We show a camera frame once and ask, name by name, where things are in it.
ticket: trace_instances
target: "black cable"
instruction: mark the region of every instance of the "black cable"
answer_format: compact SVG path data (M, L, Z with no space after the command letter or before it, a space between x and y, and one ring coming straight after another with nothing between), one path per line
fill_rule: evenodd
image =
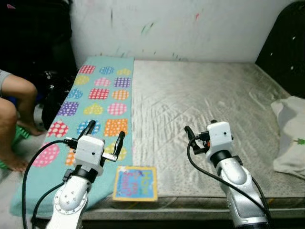
M266 197L261 189L261 187L259 186L258 182L255 180L254 177L252 177L252 181L253 183L255 184L255 186L257 187L261 197L262 197L262 202L263 202L263 205L265 207L265 209L267 210L268 214L267 214L267 218L269 220L269 222L271 223L271 213L270 213L270 210L269 210L269 207L268 207L268 204L267 204L267 200L266 200Z
M37 201L37 203L35 205L35 208L34 208L34 211L33 211L33 216L32 216L32 229L35 229L36 215L37 215L40 203L43 201L43 199L46 198L47 195L49 195L51 192L53 192L54 190L58 189L59 187L63 186L64 183L65 182L61 182L57 186L51 188L49 191L47 191L45 194L43 194L42 197L40 197L40 199Z
M246 198L248 198L248 199L249 199L250 201L252 201L255 205L257 205L257 206L260 208L260 210L262 210L263 213L268 217L268 211L265 209L265 207L261 206L261 205L260 205L256 200L254 200L251 196L249 196L248 194L246 194L245 192L243 192L243 191L240 190L239 188L235 187L234 185L232 185L232 184L226 182L225 180L223 180L223 179L221 179L221 178L215 176L214 174L209 173L208 171L205 171L204 169L198 167L198 166L194 163L194 161L192 160L191 155L190 155L190 147L191 147L192 142L195 141L195 140L198 140L198 139L199 139L198 136L192 138L192 139L190 140L189 144L187 145L186 153L187 153L187 157L188 157L190 163L192 164L192 166L194 166L194 167L195 167L197 170L199 170L200 172L202 172L202 173L208 175L209 177L211 177L211 178L213 178L213 179L215 179L215 180L218 180L219 182L223 183L224 185L227 185L228 187L234 189L236 192L239 192L240 194L242 194L243 196L245 196Z
M21 210L22 210L22 224L23 224L23 228L24 229L28 229L28 223L27 223L27 218L26 218L26 185L27 185L27 177L28 177L28 173L30 170L31 165L33 164L33 162L35 161L35 159L38 157L38 155L45 150L46 148L48 148L49 146L56 144L56 143L68 143L67 139L64 140L56 140L53 142L50 142L48 144L46 144L45 146L43 146L41 149L39 149L37 151L37 153L35 153L35 155L33 156L33 158L30 160L27 168L24 171L24 176L23 176L23 181L22 181L22 194L21 194Z

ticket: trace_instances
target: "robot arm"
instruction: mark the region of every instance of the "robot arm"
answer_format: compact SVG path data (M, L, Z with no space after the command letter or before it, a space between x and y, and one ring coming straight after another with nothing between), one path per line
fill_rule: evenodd
M189 139L195 138L191 129L186 126L185 130ZM201 149L194 141L191 146L194 153L206 153L207 161L214 165L217 175L224 181L246 193L262 207L263 204L252 185L252 177L249 171L242 166L239 157L232 157L231 148L233 137L227 122L212 121L207 131L200 133L197 138L203 141ZM228 208L236 228L267 229L268 220L264 212L245 195L237 192L224 183L221 189L227 197Z
M70 147L76 149L74 161L76 168L68 181L55 194L53 215L46 227L47 229L81 228L81 217L87 206L91 185L97 176L102 175L106 159L110 161L117 160L124 137L125 133L121 131L113 154L104 152L104 140L90 135L83 135L78 139L70 139L72 141Z

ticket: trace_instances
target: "teal polka dot blanket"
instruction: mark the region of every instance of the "teal polka dot blanket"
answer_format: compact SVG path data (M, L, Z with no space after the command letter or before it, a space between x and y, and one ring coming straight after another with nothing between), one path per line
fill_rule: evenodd
M89 193L88 208L113 192L116 169L132 165L132 72L133 58L90 57L79 70L74 85L50 126L44 145L66 137L77 138L91 120L96 121L94 137L105 139L105 152L112 153L120 131L126 133L117 162L106 161ZM27 213L32 214L38 199L59 184L73 167L74 152L62 143L45 149L34 161L27 181ZM38 215L50 217L55 192L41 203ZM21 215L21 186L10 211Z

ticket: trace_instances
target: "white wall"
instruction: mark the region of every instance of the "white wall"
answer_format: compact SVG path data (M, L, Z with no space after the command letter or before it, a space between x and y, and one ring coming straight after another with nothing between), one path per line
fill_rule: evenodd
M255 62L294 0L74 0L77 65L89 55Z

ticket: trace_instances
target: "gray shorts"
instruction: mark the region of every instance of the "gray shorts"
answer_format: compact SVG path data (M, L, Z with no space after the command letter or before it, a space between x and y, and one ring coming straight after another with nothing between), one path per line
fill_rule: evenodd
M2 84L3 81L5 80L6 77L8 77L10 73L3 71L0 69L0 97L2 97L1 89L2 89Z

